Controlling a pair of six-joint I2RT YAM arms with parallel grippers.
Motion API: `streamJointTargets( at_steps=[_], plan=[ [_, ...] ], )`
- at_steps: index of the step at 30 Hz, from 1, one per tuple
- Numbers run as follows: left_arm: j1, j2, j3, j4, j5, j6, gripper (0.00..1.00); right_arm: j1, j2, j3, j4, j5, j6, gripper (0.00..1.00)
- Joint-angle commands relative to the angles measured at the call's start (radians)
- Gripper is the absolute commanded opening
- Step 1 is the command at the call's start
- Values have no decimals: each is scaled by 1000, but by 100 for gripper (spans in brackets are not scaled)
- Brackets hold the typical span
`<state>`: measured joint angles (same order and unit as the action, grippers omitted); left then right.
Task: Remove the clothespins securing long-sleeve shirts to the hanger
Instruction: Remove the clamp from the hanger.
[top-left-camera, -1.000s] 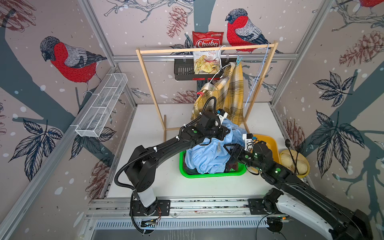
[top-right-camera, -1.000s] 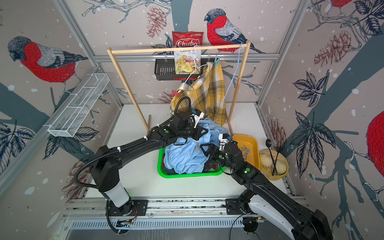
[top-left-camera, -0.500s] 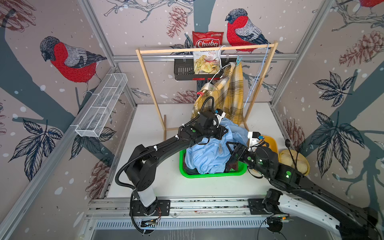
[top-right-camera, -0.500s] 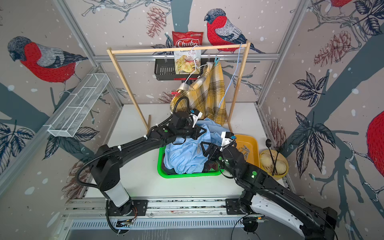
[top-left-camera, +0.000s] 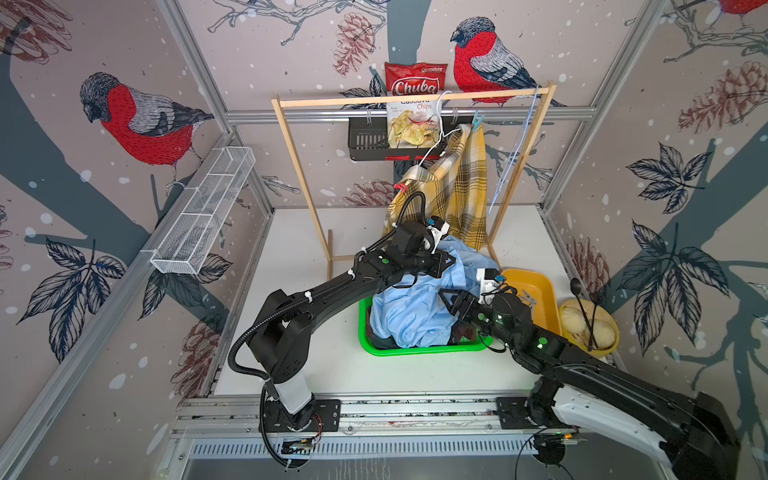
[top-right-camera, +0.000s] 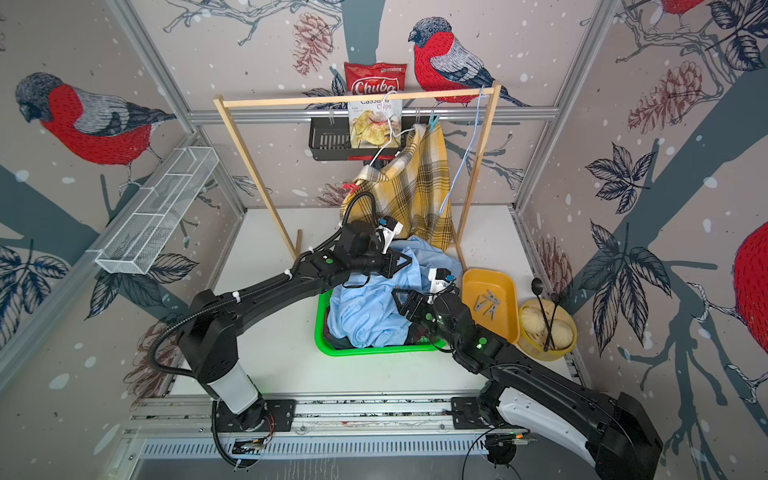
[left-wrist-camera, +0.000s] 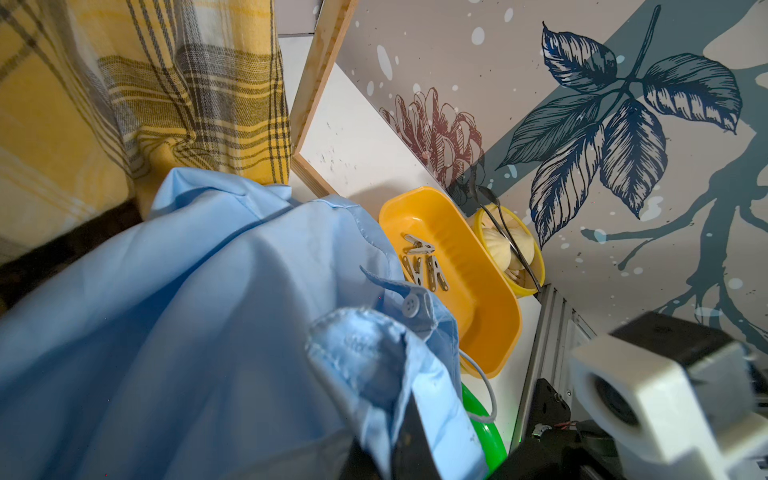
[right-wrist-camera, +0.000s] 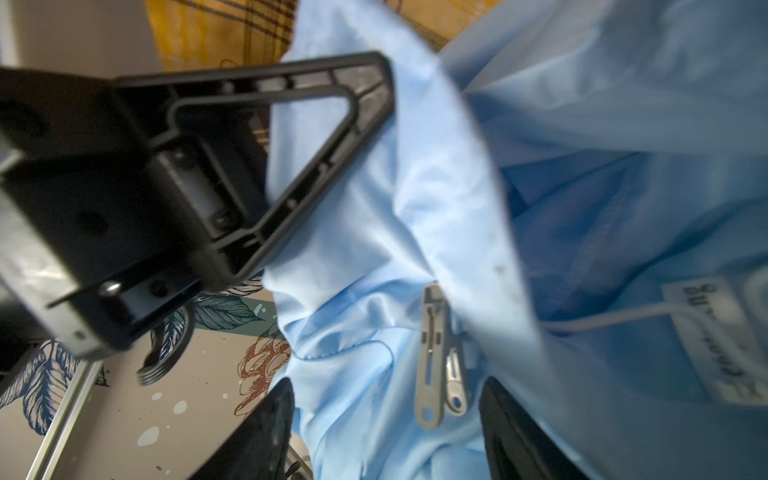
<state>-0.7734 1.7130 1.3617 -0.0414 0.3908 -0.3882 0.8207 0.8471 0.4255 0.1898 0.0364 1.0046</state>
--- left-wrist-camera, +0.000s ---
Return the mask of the green plastic mesh basket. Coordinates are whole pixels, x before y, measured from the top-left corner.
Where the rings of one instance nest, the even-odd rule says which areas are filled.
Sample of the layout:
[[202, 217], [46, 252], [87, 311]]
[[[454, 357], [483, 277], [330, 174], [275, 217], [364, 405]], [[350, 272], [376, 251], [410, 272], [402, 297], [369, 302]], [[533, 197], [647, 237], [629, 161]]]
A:
[[[486, 416], [488, 414], [482, 403], [465, 385], [462, 385], [462, 402], [468, 414], [478, 416]], [[494, 423], [481, 423], [475, 420], [472, 420], [471, 423], [485, 455], [488, 467], [487, 476], [490, 476], [507, 459], [507, 448]]]

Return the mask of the clear clothespin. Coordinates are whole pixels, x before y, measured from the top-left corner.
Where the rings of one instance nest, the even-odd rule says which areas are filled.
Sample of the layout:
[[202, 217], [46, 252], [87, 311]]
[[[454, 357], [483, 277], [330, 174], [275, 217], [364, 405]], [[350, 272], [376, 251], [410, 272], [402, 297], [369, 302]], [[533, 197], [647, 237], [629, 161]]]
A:
[[423, 257], [420, 255], [403, 255], [401, 257], [401, 264], [405, 274], [412, 283], [418, 286], [424, 285], [422, 260]]

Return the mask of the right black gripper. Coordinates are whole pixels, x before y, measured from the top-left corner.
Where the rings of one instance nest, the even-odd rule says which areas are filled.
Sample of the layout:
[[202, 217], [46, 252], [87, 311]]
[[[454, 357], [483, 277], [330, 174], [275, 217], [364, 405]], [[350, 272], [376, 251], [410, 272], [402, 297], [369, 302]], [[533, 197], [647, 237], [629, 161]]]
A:
[[[409, 397], [391, 457], [395, 480], [439, 480], [418, 406]], [[565, 399], [536, 381], [520, 442], [492, 479], [621, 479], [614, 439], [593, 420], [573, 420]]]

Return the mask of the light blue shirt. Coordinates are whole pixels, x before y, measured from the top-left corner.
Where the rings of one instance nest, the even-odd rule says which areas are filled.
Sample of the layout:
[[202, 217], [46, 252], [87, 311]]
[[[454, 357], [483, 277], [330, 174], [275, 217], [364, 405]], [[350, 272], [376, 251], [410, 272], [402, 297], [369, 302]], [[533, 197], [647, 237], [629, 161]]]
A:
[[2, 316], [1, 475], [393, 479], [413, 395], [440, 478], [481, 479], [460, 353], [359, 205], [178, 168]]

